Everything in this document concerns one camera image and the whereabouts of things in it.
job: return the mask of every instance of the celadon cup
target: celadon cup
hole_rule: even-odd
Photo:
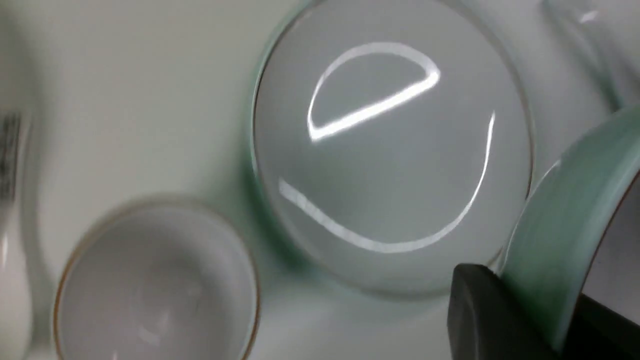
[[[513,231],[500,276],[558,352],[598,246],[639,171],[640,107],[633,107],[561,156]]]

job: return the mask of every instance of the teacup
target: teacup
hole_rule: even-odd
[[[244,359],[259,317],[252,259],[231,225],[175,198],[115,210],[58,285],[60,359]]]
[[[501,278],[560,351],[597,248],[640,171],[640,107],[573,144],[533,191]]]

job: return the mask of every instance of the black object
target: black object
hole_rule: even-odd
[[[640,359],[640,327],[582,295],[573,314],[563,358]]]
[[[581,295],[562,356],[531,325],[500,279],[482,265],[458,265],[449,302],[453,360],[640,359],[640,327]]]
[[[456,266],[447,327],[453,360],[560,359],[485,266]]]

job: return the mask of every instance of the ceramic cup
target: ceramic cup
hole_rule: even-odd
[[[251,257],[231,225],[174,198],[93,227],[55,298],[60,359],[245,359],[259,317]]]
[[[640,108],[572,145],[533,191],[501,278],[557,351],[612,217],[640,170]]]
[[[259,65],[251,153],[266,209],[360,290],[447,289],[458,263],[497,258],[524,206],[529,98],[474,3],[311,1]]]

